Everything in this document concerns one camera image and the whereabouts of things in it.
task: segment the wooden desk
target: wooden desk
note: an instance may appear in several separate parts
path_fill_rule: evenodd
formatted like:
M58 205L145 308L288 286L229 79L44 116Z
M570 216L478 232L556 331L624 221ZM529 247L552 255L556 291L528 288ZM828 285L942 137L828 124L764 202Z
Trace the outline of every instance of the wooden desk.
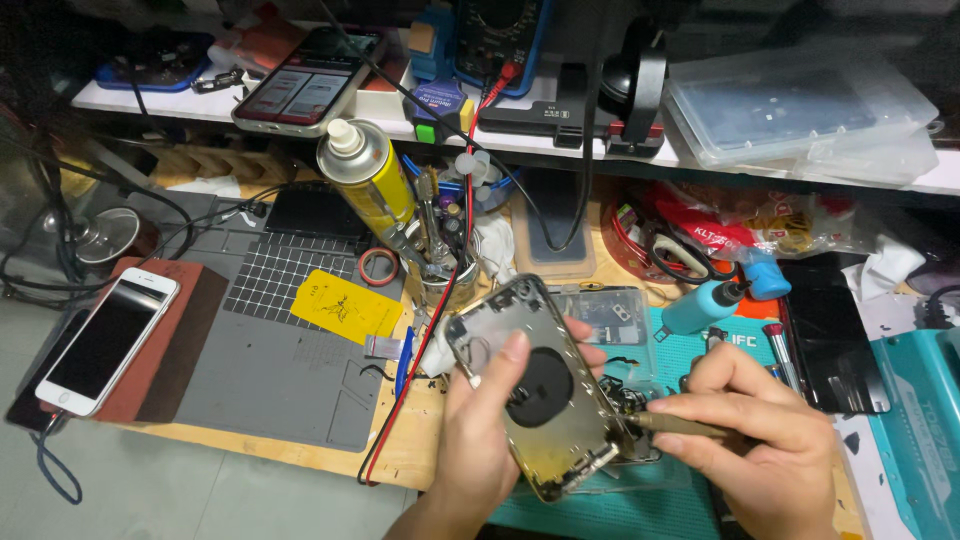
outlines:
M309 178L309 174L298 176L298 180ZM191 180L193 180L192 176L190 178L163 177L159 178L158 182L163 185L173 185ZM252 196L263 187L264 184L258 184L256 187L244 187L243 196ZM595 197L598 200L604 200L604 194L616 188L615 183L598 185L594 188ZM657 284L650 288L649 283L637 279L610 257L600 235L600 212L600 204L591 201L588 205L588 221L593 238L593 251L597 258L596 272L589 279L551 280L549 282L594 281L606 285L638 286L648 290L650 303L654 307L664 306L680 298L684 294L680 287ZM490 289L490 283L482 274L479 280L481 287L478 295L482 295ZM402 337L406 333L406 328L413 322L413 311L410 309L410 292L412 290L414 290L413 284L408 279L401 299L405 309L396 325L395 337ZM396 373L395 362L388 362L387 372L391 375ZM184 424L122 427L128 430L141 431L170 439L203 444L240 454L266 457L301 467L321 469L354 477L360 469L373 439L376 437L377 430L383 425L390 411L394 401L393 389L394 384L392 382L384 380L381 384L380 403L373 414L370 443L364 452L358 454ZM441 380L414 380L383 452L377 459L376 468L372 471L371 478L373 480L419 490L426 490L430 486L433 482L437 445L440 441L445 392L446 387ZM856 514L857 505L839 454L834 459L833 475L837 485L838 497L834 524L840 531L860 534L862 537L863 526Z

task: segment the shelf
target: shelf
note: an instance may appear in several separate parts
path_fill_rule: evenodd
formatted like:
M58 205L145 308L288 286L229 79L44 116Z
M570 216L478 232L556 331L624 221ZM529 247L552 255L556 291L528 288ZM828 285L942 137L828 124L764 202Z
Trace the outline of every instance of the shelf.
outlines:
M560 63L557 59L544 59L540 63L537 79L534 81L533 87L526 96L515 100L501 99L496 106L508 109L527 109L534 101L552 100L556 95L557 73L559 73L559 70ZM221 70L218 68L210 67L205 71L203 76L212 77L219 71ZM463 90L475 103L479 103L479 88L463 85ZM225 88L208 94L196 94L189 89L177 93L143 92L144 105L146 105L147 111L152 115L208 122L223 122L231 125L230 111L237 104L237 100L242 97L241 86ZM90 83L77 94L73 99L73 106L89 110L140 113L132 91L103 89L93 81L90 81ZM409 122L395 119L382 120L372 117L365 118L377 123L390 138L394 140L416 141L413 125ZM940 159L940 165L938 167L921 176L911 184L896 185L869 183L819 175L796 178L792 176L791 173L793 160L768 161L756 165L741 165L720 171L706 171L699 166L697 160L690 152L689 146L673 122L670 121L668 115L664 121L664 132L666 133L666 141L658 153L652 158L630 159L620 156L607 156L603 141L594 139L593 158L604 162L599 163L597 169L601 172L611 174L629 175L630 172L628 172L628 169L630 169L632 165L635 163L644 163L669 169L691 172L697 171L698 174L707 175L717 173L747 174L771 180L792 180L801 183L870 187L938 195L960 195L960 152L956 151L937 151L937 156ZM578 160L582 153L580 149L556 148L553 146L553 139L548 136L505 135L484 132L478 129L474 139L488 150L533 155L537 157L537 160ZM460 138L454 136L449 138L444 145L464 147L465 143Z

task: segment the smartphone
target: smartphone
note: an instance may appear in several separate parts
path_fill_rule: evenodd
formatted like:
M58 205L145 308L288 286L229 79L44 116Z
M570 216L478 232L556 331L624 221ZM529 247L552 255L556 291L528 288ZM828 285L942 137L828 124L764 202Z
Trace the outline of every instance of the smartphone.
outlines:
M780 266L793 285L782 303L805 396L825 413L887 412L890 397L842 265L819 262L810 258Z
M380 61L386 40L377 33L348 31L365 55ZM243 99L230 115L244 130L317 138L340 116L370 73L339 34L315 29L297 49Z
M543 281L520 274L450 318L445 336L474 387L516 329L530 337L527 369L503 412L511 453L545 503L601 467L635 454L634 439L580 355Z
M47 426L53 421L54 413L47 412L40 408L40 400L36 398L34 392L36 391L37 385L40 384L40 381L43 379L43 376L50 371L50 368L53 367L57 358L63 354L67 344L69 344L70 341L73 340L73 337L77 335L77 332L80 331L80 327L84 325L84 321L89 314L89 309L81 309L70 318L70 322L66 325L66 328L64 328L63 332L57 337L57 341L54 342L50 351L43 357L43 360L40 362L40 365L37 366L30 380L27 381L27 384L20 393L17 394L16 399L13 400L10 408L7 409L7 415L4 416L5 422L37 433L47 429Z
M124 270L35 395L78 416L96 412L179 290L173 280L139 268Z

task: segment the red plastic bag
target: red plastic bag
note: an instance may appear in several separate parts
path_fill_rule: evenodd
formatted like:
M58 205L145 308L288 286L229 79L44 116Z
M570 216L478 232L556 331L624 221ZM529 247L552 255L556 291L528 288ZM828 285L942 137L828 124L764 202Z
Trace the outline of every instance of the red plastic bag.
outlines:
M713 258L740 260L744 248L777 258L855 251L853 205L843 199L666 182L647 197L682 237L702 244Z

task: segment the blue bottle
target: blue bottle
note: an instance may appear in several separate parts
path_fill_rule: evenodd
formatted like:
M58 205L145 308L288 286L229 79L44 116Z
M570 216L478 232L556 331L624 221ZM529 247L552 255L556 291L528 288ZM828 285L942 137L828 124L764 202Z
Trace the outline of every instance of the blue bottle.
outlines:
M750 296L754 300L773 300L790 292L793 288L777 266L774 256L764 253L757 248L747 252L746 260L740 263L743 275L753 282L750 285Z
M726 319L736 311L750 282L706 282L680 300L663 309L663 328L657 331L657 341L676 333L689 335Z

